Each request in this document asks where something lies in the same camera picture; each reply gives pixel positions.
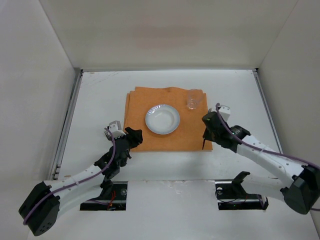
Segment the black plastic knife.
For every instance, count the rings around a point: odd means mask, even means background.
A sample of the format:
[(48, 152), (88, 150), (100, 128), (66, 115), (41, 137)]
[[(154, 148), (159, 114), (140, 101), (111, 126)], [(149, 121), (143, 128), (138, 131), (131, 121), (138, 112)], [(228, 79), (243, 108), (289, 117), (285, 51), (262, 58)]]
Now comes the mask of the black plastic knife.
[(202, 143), (202, 150), (204, 150), (204, 149), (205, 149), (206, 141), (207, 141), (207, 137), (206, 137), (206, 136), (204, 136), (204, 137), (203, 137), (203, 143)]

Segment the white round plate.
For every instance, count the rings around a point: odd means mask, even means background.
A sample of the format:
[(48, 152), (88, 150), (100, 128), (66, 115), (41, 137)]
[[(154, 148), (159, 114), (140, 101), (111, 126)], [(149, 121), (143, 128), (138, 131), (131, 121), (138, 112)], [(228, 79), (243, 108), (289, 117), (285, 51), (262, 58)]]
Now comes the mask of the white round plate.
[(173, 133), (180, 124), (179, 112), (168, 104), (158, 104), (151, 107), (145, 115), (147, 128), (158, 135)]

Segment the orange cloth placemat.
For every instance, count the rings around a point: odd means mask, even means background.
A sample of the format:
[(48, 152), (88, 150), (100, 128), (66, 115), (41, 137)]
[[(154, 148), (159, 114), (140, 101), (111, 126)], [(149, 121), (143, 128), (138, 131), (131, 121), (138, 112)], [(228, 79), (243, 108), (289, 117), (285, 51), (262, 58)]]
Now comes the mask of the orange cloth placemat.
[[(137, 86), (126, 96), (124, 126), (142, 130), (143, 143), (135, 152), (196, 152), (203, 147), (205, 124), (202, 117), (208, 112), (207, 95), (196, 109), (187, 108), (188, 90), (178, 87), (149, 88)], [(151, 132), (145, 123), (148, 110), (156, 105), (174, 107), (180, 115), (178, 128), (166, 135)], [(204, 151), (212, 151), (212, 143), (205, 142)]]

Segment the clear plastic cup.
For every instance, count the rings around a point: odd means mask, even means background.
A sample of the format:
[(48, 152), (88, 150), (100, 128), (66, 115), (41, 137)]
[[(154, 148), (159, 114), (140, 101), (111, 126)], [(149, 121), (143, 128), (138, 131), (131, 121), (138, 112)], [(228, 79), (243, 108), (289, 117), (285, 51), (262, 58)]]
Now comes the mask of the clear plastic cup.
[(195, 110), (204, 97), (201, 89), (190, 89), (187, 91), (186, 106), (190, 110)]

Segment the black plastic fork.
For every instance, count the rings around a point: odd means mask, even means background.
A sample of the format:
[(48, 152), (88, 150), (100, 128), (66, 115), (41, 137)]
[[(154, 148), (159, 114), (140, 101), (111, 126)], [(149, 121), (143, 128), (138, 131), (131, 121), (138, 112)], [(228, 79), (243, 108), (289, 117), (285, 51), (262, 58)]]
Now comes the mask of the black plastic fork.
[(110, 131), (110, 129), (108, 127), (105, 127), (103, 131), (104, 131), (106, 138), (109, 141), (112, 141), (114, 139), (114, 134), (112, 133), (112, 131)]

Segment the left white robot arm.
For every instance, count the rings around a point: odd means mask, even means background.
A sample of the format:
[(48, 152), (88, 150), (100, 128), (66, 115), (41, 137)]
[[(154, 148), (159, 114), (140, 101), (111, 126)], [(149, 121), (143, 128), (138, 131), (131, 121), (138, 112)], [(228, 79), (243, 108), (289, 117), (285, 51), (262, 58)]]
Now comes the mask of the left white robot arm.
[(53, 227), (56, 220), (70, 209), (112, 192), (114, 178), (131, 158), (130, 151), (143, 143), (143, 131), (122, 129), (112, 122), (104, 129), (112, 146), (99, 160), (82, 172), (61, 181), (42, 181), (29, 193), (18, 212), (23, 225), (35, 237)]

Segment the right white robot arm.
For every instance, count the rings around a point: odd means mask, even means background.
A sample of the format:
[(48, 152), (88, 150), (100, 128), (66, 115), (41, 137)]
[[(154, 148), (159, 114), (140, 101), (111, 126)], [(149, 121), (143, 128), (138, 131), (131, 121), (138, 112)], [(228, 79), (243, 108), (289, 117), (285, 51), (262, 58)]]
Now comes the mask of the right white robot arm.
[(202, 117), (205, 124), (204, 141), (211, 141), (246, 157), (275, 178), (258, 177), (242, 171), (232, 186), (240, 194), (256, 194), (278, 199), (299, 214), (306, 215), (320, 197), (319, 166), (272, 151), (241, 126), (229, 127), (219, 111)]

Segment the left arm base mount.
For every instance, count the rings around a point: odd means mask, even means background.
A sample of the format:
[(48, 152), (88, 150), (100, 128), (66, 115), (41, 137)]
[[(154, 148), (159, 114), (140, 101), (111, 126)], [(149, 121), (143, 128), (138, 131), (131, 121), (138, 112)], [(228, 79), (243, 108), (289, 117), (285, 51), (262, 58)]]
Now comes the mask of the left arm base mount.
[(128, 182), (113, 182), (113, 186), (108, 194), (83, 202), (80, 211), (125, 211), (127, 208)]

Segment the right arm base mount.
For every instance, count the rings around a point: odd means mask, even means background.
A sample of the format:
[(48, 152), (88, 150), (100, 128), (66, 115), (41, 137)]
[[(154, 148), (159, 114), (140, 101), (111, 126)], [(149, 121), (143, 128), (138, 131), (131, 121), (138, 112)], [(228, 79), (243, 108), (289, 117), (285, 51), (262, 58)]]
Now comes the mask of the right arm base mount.
[(215, 182), (215, 197), (220, 211), (265, 211), (269, 206), (267, 197), (247, 193), (240, 184), (233, 184), (231, 180)]

